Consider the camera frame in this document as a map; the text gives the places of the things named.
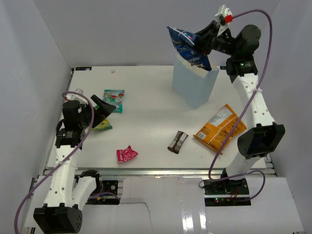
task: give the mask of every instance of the brown candy bar wrapper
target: brown candy bar wrapper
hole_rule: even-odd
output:
[[[174,140],[171,142],[171,144],[168,146],[168,150],[171,152],[174,152],[175,154],[178,154],[182,144],[184,143],[185,139],[188,137],[186,133],[182,131],[178,131]]]

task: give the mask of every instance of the red clip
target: red clip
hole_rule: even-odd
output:
[[[226,17],[224,18],[224,20],[225,20],[225,23],[229,23],[229,22],[232,22],[232,21],[233,21],[233,17],[232,17],[232,15],[228,15],[228,16],[226,16]]]

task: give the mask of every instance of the green snack packet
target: green snack packet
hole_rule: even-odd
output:
[[[94,130],[94,131],[103,131],[103,130],[108,130],[108,129],[112,129],[112,128],[113,127],[111,126],[111,124],[105,119],[98,126],[93,128],[92,130]]]
[[[122,113],[122,100],[125,90],[114,90],[114,89],[105,89],[103,101],[108,104],[116,106],[116,109],[113,112]]]

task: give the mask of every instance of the pink candy wrapper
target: pink candy wrapper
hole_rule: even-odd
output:
[[[117,157],[118,157],[119,163],[124,163],[126,161],[129,161],[137,155],[138,155],[138,153],[133,151],[131,149],[131,146],[129,146],[125,150],[117,150]]]

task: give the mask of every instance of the white wall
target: white wall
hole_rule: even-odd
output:
[[[273,13],[271,60],[262,85],[271,114],[286,128],[272,153],[273,164],[287,179],[307,234],[312,234],[311,11],[309,0],[282,0],[278,4]],[[258,55],[262,64],[267,38],[268,28]]]
[[[32,0],[0,0],[0,31],[0,233],[11,234],[51,144],[70,69]]]
[[[173,64],[174,54],[166,26],[191,32],[206,27],[218,7],[233,14],[262,8],[271,14],[279,0],[34,0],[65,60],[78,65]],[[235,20],[236,35],[247,23],[264,29],[261,14]],[[226,58],[212,54],[220,64]]]

